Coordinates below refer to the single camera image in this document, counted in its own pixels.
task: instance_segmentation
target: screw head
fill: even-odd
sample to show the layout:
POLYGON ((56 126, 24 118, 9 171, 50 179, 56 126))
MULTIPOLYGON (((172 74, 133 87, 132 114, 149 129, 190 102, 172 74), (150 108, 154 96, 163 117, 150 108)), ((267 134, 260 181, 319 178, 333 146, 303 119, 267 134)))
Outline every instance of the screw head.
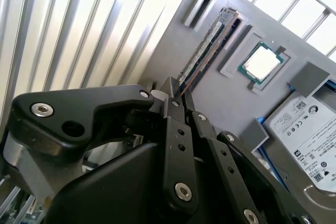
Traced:
POLYGON ((178 102, 176 102, 176 101, 172 101, 172 103, 173 103, 176 107, 179 107, 179 106, 180 106, 180 104, 179 104, 178 102))
POLYGON ((303 219, 303 221, 304 221, 305 224, 311 224, 311 221, 308 219, 307 216, 301 215, 301 218, 303 219))
POLYGON ((233 136, 231 136, 230 134, 227 134, 226 136, 231 142, 235 141, 235 138, 233 136))
POLYGON ((202 114, 198 114, 198 117, 202 120, 202 121, 206 121, 206 117, 202 114))
POLYGON ((140 95, 142 95, 145 98, 149 97, 149 94, 146 91, 140 90, 140 95))
POLYGON ((259 224, 257 216, 249 209, 244 210, 244 216, 249 224, 259 224))
POLYGON ((177 183, 175 185, 175 192, 178 198, 183 201, 190 201, 192 198, 191 190, 185 183, 177 183))
POLYGON ((47 103, 35 103, 30 108, 31 112, 40 117, 40 118, 47 118, 54 113, 54 109, 47 103))

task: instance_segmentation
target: barcode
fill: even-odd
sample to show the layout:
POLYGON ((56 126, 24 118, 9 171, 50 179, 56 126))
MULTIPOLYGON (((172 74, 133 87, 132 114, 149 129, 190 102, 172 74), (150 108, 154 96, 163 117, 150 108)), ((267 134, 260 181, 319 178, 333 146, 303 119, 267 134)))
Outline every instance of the barcode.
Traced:
POLYGON ((306 104, 304 103, 304 102, 299 102, 299 104, 298 105, 296 105, 296 108, 298 109, 298 110, 302 110, 304 107, 306 106, 306 104))
POLYGON ((318 175, 314 176, 314 179, 316 180, 316 182, 320 182, 321 180, 323 180, 322 175, 319 173, 318 175))
POLYGON ((320 154, 320 157, 322 157, 325 153, 327 153, 327 151, 329 151, 331 148, 333 148, 335 145, 332 144, 330 145, 327 149, 325 149, 321 154, 320 154))

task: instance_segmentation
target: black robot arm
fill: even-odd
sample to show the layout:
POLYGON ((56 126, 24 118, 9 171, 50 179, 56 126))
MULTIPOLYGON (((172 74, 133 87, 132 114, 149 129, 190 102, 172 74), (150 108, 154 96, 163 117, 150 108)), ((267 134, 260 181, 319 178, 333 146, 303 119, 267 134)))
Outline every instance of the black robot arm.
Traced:
POLYGON ((168 78, 28 93, 12 103, 3 175, 36 196, 51 223, 315 223, 229 131, 218 136, 168 78), (83 174, 87 150, 141 144, 83 174))

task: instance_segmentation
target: blue component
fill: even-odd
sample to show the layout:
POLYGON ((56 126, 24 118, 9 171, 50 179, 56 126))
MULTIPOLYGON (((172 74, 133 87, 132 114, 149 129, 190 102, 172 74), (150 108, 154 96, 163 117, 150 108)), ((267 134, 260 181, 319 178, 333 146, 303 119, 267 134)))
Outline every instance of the blue component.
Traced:
POLYGON ((265 122, 265 118, 258 118, 257 119, 259 123, 263 124, 265 122))
POLYGON ((292 85, 289 85, 289 89, 291 90, 291 91, 295 91, 295 87, 294 86, 292 86, 292 85))
POLYGON ((336 84, 333 81, 331 80, 327 81, 326 86, 331 88, 333 91, 336 91, 336 84))
POLYGON ((269 159, 267 153, 265 152, 264 148, 261 146, 259 147, 259 153, 263 156, 263 158, 266 160, 266 162, 269 164, 270 169, 272 170, 272 172, 274 173, 276 179, 279 181, 279 183, 288 190, 285 182, 283 181, 283 179, 281 178, 280 174, 278 173, 277 169, 275 168, 275 166, 273 165, 272 161, 269 159))

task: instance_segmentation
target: gray panel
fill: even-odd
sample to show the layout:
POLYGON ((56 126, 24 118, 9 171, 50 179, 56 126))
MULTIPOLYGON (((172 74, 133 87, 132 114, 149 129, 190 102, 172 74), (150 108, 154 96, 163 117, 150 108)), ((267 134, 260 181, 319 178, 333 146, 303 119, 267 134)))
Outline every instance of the gray panel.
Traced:
MULTIPOLYGON (((258 141, 261 141, 262 137, 258 137, 258 141, 254 142, 253 136, 246 134, 249 131, 249 126, 256 122, 256 118, 266 118, 272 114, 289 96, 291 93, 290 81, 305 67, 307 62, 330 73, 331 76, 335 76, 336 63, 249 1, 216 0, 198 31, 186 27, 183 23, 183 18, 192 2, 193 0, 182 1, 153 53, 142 80, 156 81, 157 86, 160 87, 168 76, 177 78, 219 10, 222 7, 236 9, 243 18, 242 26, 246 26, 246 29, 237 28, 237 32, 241 33, 241 36, 233 34, 235 40, 229 41, 230 45, 222 49, 193 90, 196 109, 209 118, 217 132, 231 131, 240 136, 245 144, 250 145, 253 149, 254 146, 258 146, 258 141), (265 83, 265 86, 251 82, 245 75, 236 71, 235 67, 231 71, 225 69, 226 76, 220 73, 226 64, 230 65, 230 62, 234 62, 238 58, 244 59, 242 55, 236 54, 236 50, 251 27, 262 35, 262 41, 265 44, 284 56, 285 59, 285 63, 282 64, 277 74, 269 76, 269 82, 265 83)), ((281 144, 277 141, 267 140, 265 147, 270 157, 274 158, 277 168, 279 168, 278 163, 281 163, 279 172, 283 178, 287 177, 287 186, 291 192, 295 194, 295 197, 307 208, 316 221, 330 223, 329 220, 336 218, 336 212, 329 208, 330 204, 335 205, 336 200, 334 198, 324 199, 320 201, 322 206, 317 206, 307 196, 307 190, 316 190, 316 188, 306 187, 306 179, 308 178, 303 176, 301 169, 291 160, 290 155, 281 144), (290 170, 290 174, 285 171, 285 168, 290 170)))
POLYGON ((247 25, 250 24, 253 29, 262 33, 263 42, 273 51, 282 47, 283 53, 291 58, 291 63, 285 64, 287 66, 284 71, 272 79, 262 95, 256 95, 248 88, 250 80, 240 72, 235 73, 232 78, 219 72, 241 41, 238 38, 229 48, 224 47, 193 91, 196 108, 209 116, 216 127, 240 135, 254 118, 269 115, 289 95, 288 83, 307 61, 333 75, 336 74, 336 63, 247 0, 216 0, 197 32, 186 27, 183 19, 193 1, 182 1, 154 51, 142 80, 154 80, 160 87, 168 76, 177 78, 222 7, 236 9, 247 25))
POLYGON ((308 62, 304 68, 290 81, 290 84, 295 87, 304 97, 309 97, 330 79, 330 74, 308 62))
POLYGON ((251 152, 259 148, 269 138, 269 135, 257 119, 251 122, 242 132, 241 136, 242 138, 249 139, 249 141, 245 142, 245 145, 251 152))

